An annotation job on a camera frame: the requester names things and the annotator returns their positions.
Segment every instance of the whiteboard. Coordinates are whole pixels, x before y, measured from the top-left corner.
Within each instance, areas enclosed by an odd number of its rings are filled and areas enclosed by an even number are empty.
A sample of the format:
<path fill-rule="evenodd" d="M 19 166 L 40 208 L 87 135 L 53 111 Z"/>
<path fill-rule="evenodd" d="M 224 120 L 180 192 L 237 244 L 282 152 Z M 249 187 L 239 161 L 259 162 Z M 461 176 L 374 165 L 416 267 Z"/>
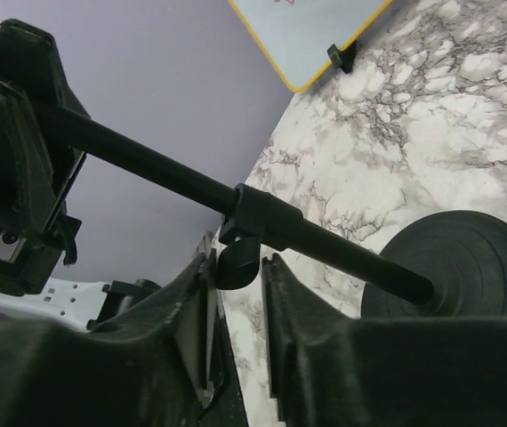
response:
<path fill-rule="evenodd" d="M 391 0 L 229 0 L 289 89 L 306 90 Z"/>

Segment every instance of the black pole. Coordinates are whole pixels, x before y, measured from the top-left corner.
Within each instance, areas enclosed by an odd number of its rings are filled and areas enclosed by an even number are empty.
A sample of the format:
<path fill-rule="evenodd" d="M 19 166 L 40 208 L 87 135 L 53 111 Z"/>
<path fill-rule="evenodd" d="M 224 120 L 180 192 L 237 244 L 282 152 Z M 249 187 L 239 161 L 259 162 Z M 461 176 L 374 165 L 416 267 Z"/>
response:
<path fill-rule="evenodd" d="M 359 278 L 414 304 L 433 296 L 433 284 L 423 276 L 355 245 L 329 230 L 304 220 L 299 230 L 286 236 L 295 252 Z"/>
<path fill-rule="evenodd" d="M 226 216 L 236 211 L 237 193 L 156 151 L 79 114 L 33 102 L 41 127 L 53 142 L 74 147 L 154 182 Z M 303 220 L 300 230 L 283 236 L 288 247 L 415 304 L 433 296 L 433 285 L 410 270 L 345 238 Z"/>
<path fill-rule="evenodd" d="M 232 215 L 236 191 L 167 156 L 68 109 L 33 101 L 41 128 L 53 141 L 92 154 L 186 198 Z"/>

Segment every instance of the marble countertop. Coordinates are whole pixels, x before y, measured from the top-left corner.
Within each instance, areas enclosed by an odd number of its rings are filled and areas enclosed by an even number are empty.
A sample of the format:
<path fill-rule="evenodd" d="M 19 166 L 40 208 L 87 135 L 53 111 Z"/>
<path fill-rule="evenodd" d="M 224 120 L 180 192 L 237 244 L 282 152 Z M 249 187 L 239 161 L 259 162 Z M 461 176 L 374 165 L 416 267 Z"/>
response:
<path fill-rule="evenodd" d="M 427 214 L 472 209 L 507 221 L 507 2 L 398 3 L 351 75 L 293 98 L 247 180 L 377 252 Z M 363 283 L 291 251 L 283 257 L 306 286 L 358 317 Z M 249 423 L 280 425 L 261 281 L 223 301 Z"/>

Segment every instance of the white plastic object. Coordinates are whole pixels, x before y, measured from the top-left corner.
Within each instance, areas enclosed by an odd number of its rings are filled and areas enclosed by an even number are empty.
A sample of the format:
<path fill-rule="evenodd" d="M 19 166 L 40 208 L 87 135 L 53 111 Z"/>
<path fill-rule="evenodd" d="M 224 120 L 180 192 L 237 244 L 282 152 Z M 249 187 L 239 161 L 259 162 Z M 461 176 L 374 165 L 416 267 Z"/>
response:
<path fill-rule="evenodd" d="M 83 283 L 50 278 L 41 294 L 10 296 L 0 293 L 0 318 L 51 319 L 87 332 L 106 301 L 104 282 Z"/>

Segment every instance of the black rubber base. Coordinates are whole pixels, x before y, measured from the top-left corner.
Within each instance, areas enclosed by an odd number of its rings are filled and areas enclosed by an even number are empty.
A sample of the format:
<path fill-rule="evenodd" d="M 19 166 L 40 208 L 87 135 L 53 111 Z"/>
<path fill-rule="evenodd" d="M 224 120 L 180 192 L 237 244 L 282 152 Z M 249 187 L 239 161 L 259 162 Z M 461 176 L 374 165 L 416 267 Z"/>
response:
<path fill-rule="evenodd" d="M 435 295 L 418 306 L 366 284 L 362 318 L 507 316 L 507 223 L 495 217 L 427 216 L 400 231 L 382 256 L 431 280 Z"/>

